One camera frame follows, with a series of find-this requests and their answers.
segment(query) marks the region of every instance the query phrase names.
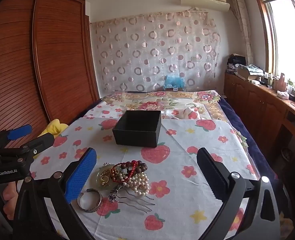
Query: yellow cloth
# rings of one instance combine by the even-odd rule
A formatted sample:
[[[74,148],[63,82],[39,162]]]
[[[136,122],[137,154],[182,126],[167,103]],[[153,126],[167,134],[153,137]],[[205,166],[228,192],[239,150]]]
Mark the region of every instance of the yellow cloth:
[[[67,124],[60,123],[59,119],[54,119],[52,122],[49,123],[49,125],[46,127],[46,129],[39,136],[49,132],[54,135],[54,138],[56,138],[66,128],[68,128]]]

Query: human hand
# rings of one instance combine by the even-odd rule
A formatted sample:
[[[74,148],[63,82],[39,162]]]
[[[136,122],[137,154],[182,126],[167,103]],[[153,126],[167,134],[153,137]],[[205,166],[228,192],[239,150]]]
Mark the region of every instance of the human hand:
[[[17,197],[18,193],[16,191],[16,184],[14,181],[10,182],[3,190],[3,198],[7,201],[3,207],[3,211],[9,220],[13,220],[14,218]]]

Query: beige curtain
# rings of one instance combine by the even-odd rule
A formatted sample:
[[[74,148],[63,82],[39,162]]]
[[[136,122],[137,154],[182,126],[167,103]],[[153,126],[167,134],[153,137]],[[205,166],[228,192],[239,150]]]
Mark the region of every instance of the beige curtain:
[[[251,29],[249,25],[249,16],[247,13],[247,9],[245,6],[244,0],[232,0],[236,17],[239,21],[241,33],[243,42],[246,48],[246,62],[247,64],[254,64],[252,49],[251,49],[251,43],[250,43],[250,37],[251,37]]]

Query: metal screw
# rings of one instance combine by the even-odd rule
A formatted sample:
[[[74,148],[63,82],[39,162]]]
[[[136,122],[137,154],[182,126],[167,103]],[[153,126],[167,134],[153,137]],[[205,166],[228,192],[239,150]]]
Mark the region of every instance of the metal screw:
[[[262,176],[262,181],[265,182],[265,183],[268,183],[269,182],[269,179],[266,176]]]
[[[240,178],[240,175],[239,175],[237,172],[232,172],[232,173],[231,173],[231,176],[232,176],[232,178],[234,178],[234,179],[239,179],[239,178]]]
[[[32,180],[32,178],[30,176],[25,177],[24,181],[25,182],[30,182]]]
[[[62,177],[62,172],[60,172],[60,171],[55,172],[54,175],[53,175],[53,177],[55,179],[59,179],[60,177]]]

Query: black box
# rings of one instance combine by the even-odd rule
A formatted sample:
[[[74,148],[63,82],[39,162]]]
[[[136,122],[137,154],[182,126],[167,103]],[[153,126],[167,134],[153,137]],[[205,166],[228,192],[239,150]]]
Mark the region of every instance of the black box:
[[[161,111],[126,111],[112,129],[116,144],[157,146],[161,129]]]

